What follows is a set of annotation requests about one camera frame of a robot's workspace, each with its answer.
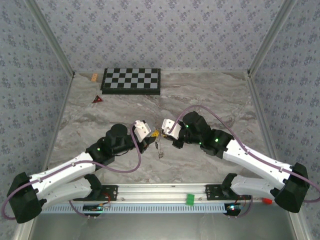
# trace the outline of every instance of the black end cap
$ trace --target black end cap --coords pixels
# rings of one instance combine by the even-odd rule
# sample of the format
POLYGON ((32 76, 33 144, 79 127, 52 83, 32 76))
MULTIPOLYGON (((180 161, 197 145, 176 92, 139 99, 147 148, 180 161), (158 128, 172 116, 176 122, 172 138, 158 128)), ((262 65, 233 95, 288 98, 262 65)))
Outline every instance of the black end cap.
MULTIPOLYGON (((298 162, 293 166, 292 172, 309 179, 306 167, 298 162)), ((281 208, 292 213, 298 213, 309 187, 309 183, 296 176, 290 175, 280 191, 272 190, 270 192, 274 195, 275 203, 281 208)))
MULTIPOLYGON (((7 197, 20 186, 29 183, 29 177, 25 172, 15 176, 7 197)), ((18 191, 10 200, 10 206, 18 224, 23 224, 34 219, 42 211, 42 204, 38 200, 36 191, 30 185, 18 191)))
POLYGON ((221 184, 222 193, 227 197, 236 195, 234 191, 231 190, 231 183, 236 176, 236 173, 228 173, 221 184))

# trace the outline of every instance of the blue floral wallpaper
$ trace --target blue floral wallpaper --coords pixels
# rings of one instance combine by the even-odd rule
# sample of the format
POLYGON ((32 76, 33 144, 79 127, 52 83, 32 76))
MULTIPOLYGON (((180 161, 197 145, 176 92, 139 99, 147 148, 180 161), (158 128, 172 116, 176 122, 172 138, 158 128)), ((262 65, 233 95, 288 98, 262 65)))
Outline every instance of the blue floral wallpaper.
POLYGON ((37 0, 73 70, 246 70, 282 0, 37 0))
MULTIPOLYGON (((280 159, 305 165, 319 185, 319 0, 298 1, 254 79, 280 159)), ((307 196, 319 193, 310 188, 307 196)), ((320 239, 320 203, 305 207, 314 239, 320 239)))
MULTIPOLYGON (((2 204, 15 175, 41 170, 69 77, 24 1, 1 1, 0 9, 2 204)), ((1 217, 0 239, 9 240, 15 226, 1 217)))

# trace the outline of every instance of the marble floor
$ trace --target marble floor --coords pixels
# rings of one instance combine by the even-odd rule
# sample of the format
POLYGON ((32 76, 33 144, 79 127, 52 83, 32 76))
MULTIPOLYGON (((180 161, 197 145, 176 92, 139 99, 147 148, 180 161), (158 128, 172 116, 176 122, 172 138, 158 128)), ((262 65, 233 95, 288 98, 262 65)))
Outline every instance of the marble floor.
MULTIPOLYGON (((163 119, 175 120, 190 105, 200 104, 218 114, 249 147, 266 153, 244 74, 161 73, 161 95, 101 95, 100 81, 76 74, 73 80, 49 168, 66 162, 103 137, 116 123, 129 127, 146 120, 160 129, 163 119), (103 102, 92 103, 99 95, 103 102)), ((196 109, 208 124, 224 127, 209 113, 196 109)), ((160 137, 142 155, 141 167, 129 174, 100 169, 103 183, 219 183, 228 173, 254 176, 242 166, 206 155, 197 145, 176 149, 160 137)), ((109 167, 129 170, 138 162, 135 150, 117 157, 109 167)))

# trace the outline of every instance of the chessboard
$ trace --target chessboard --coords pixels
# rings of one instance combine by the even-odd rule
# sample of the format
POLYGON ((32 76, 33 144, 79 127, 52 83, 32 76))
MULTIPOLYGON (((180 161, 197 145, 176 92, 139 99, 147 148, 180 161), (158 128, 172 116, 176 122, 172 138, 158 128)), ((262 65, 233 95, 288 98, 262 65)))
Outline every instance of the chessboard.
POLYGON ((160 94, 159 68, 106 68, 101 84, 102 94, 160 94))

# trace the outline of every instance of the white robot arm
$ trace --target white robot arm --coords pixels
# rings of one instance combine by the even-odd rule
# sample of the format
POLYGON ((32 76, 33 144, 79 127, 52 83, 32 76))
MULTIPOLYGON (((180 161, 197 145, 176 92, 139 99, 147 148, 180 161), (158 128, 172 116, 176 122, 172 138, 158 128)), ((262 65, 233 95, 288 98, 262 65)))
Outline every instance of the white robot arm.
POLYGON ((258 161, 244 151, 232 135, 222 130, 211 129, 203 116, 195 111, 186 114, 173 128, 174 122, 165 119, 162 124, 162 133, 167 136, 166 139, 173 141, 173 146, 181 149, 184 143, 198 144, 207 154, 239 164, 262 177, 262 179, 248 178, 229 173, 221 185, 226 196, 237 194, 268 198, 289 212, 299 212, 309 184, 291 175, 290 172, 308 178, 303 165, 296 163, 292 166, 245 146, 247 152, 277 166, 279 170, 258 161))
MULTIPOLYGON (((137 120, 133 132, 141 154, 156 140, 145 121, 137 120)), ((9 200, 16 221, 19 224, 25 223, 35 218, 43 209, 57 203, 84 198, 86 201, 94 201, 101 194, 102 185, 92 173, 112 163, 119 154, 135 148, 135 143, 126 126, 115 124, 106 132, 105 137, 72 160, 30 176, 25 172, 18 174, 11 184, 8 196, 20 186, 34 183, 19 190, 9 200)))

